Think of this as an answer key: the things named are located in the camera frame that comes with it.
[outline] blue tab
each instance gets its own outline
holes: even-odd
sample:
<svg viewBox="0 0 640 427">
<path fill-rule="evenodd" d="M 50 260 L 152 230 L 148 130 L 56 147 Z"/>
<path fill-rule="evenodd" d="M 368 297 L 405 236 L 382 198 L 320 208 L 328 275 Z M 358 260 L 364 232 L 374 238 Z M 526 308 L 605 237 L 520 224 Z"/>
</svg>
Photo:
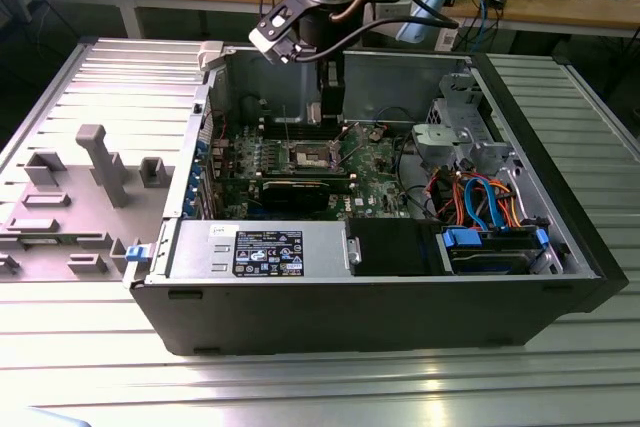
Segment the blue tab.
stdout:
<svg viewBox="0 0 640 427">
<path fill-rule="evenodd" d="M 205 153 L 207 150 L 209 150 L 209 145 L 207 145 L 204 140 L 196 141 L 196 151 L 198 152 L 198 155 Z"/>
<path fill-rule="evenodd" d="M 151 244 L 132 245 L 127 247 L 127 252 L 124 254 L 127 262 L 147 262 L 152 256 Z"/>
<path fill-rule="evenodd" d="M 453 247 L 456 245 L 456 241 L 451 235 L 451 231 L 447 230 L 444 234 L 442 234 L 442 238 L 444 239 L 444 246 L 448 249 L 449 247 Z"/>
<path fill-rule="evenodd" d="M 187 214 L 188 217 L 191 217 L 196 213 L 196 211 L 193 206 L 189 204 L 189 202 L 185 202 L 184 204 L 182 204 L 182 213 Z"/>
<path fill-rule="evenodd" d="M 482 245 L 480 233 L 474 229 L 448 229 L 443 237 L 446 247 L 453 245 L 460 247 L 480 247 Z"/>
<path fill-rule="evenodd" d="M 198 187 L 199 183 L 200 183 L 200 179 L 196 177 L 196 175 L 192 172 L 189 175 L 189 187 L 192 189 L 195 189 L 196 187 Z"/>
<path fill-rule="evenodd" d="M 549 236 L 543 229 L 536 230 L 536 236 L 538 237 L 538 240 L 543 247 L 549 245 Z"/>
</svg>

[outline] blue cable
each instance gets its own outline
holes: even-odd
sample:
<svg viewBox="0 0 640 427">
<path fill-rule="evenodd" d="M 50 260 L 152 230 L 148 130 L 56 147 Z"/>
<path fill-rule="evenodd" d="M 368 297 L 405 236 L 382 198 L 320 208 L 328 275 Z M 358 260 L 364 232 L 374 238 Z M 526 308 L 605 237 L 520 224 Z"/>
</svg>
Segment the blue cable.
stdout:
<svg viewBox="0 0 640 427">
<path fill-rule="evenodd" d="M 485 179 L 480 179 L 478 177 L 474 177 L 467 182 L 467 185 L 464 188 L 464 207 L 467 209 L 469 217 L 475 220 L 482 230 L 489 230 L 487 224 L 485 224 L 484 221 L 473 211 L 473 205 L 471 204 L 471 191 L 476 182 L 481 182 L 484 186 L 484 190 L 487 191 L 487 203 L 489 204 L 489 212 L 491 212 L 493 225 L 498 228 L 504 227 L 504 219 L 498 211 L 498 201 L 496 200 L 496 194 L 493 192 L 493 188 L 491 188 L 491 185 L 489 185 L 489 182 Z"/>
<path fill-rule="evenodd" d="M 482 22 L 480 23 L 480 32 L 476 37 L 476 41 L 473 43 L 471 47 L 471 52 L 475 52 L 476 49 L 480 46 L 480 41 L 482 40 L 482 36 L 484 35 L 484 25 L 487 22 L 487 6 L 484 3 L 484 0 L 478 0 L 480 2 L 480 12 L 482 13 Z"/>
</svg>

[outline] green circuit board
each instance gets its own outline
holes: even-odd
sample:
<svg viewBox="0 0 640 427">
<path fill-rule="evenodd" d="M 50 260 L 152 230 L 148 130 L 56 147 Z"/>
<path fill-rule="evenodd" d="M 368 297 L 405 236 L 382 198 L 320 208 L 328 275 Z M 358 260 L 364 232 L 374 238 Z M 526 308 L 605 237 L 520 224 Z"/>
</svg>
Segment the green circuit board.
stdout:
<svg viewBox="0 0 640 427">
<path fill-rule="evenodd" d="M 222 186 L 224 218 L 340 220 L 348 217 L 409 217 L 393 173 L 392 139 L 370 140 L 373 128 L 370 125 L 352 128 L 335 144 L 330 141 L 269 140 L 262 138 L 257 129 L 240 131 L 231 143 L 233 148 L 227 162 L 231 168 L 218 178 Z M 331 193 L 326 209 L 304 214 L 289 213 L 285 217 L 282 213 L 271 216 L 259 202 L 260 186 L 274 177 L 287 178 L 296 168 L 296 155 L 301 155 L 301 151 L 307 152 L 307 155 L 302 154 L 308 167 L 304 170 L 305 181 L 318 181 L 340 188 Z M 316 155 L 316 152 L 325 151 L 330 153 L 326 158 L 322 154 Z M 341 178 L 330 177 L 327 175 L 329 171 L 340 174 Z"/>
</svg>

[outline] motherboard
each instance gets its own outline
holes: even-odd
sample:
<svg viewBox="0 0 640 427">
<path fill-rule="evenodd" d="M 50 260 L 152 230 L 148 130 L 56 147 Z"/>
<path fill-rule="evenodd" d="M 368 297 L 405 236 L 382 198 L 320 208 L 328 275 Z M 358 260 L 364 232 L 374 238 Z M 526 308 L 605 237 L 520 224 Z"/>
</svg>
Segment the motherboard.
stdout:
<svg viewBox="0 0 640 427">
<path fill-rule="evenodd" d="M 206 163 L 211 217 L 409 217 L 394 169 L 397 142 L 383 134 L 358 122 L 343 126 L 332 140 L 274 139 L 262 126 L 240 128 L 213 142 Z"/>
</svg>

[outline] power supply label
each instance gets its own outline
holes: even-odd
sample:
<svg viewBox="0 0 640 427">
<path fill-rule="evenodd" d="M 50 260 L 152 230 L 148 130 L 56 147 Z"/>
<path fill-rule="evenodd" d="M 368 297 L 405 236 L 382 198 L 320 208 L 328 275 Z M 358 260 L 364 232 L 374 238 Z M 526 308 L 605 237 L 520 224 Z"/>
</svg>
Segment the power supply label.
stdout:
<svg viewBox="0 0 640 427">
<path fill-rule="evenodd" d="M 239 231 L 233 255 L 236 277 L 304 275 L 302 232 Z"/>
</svg>

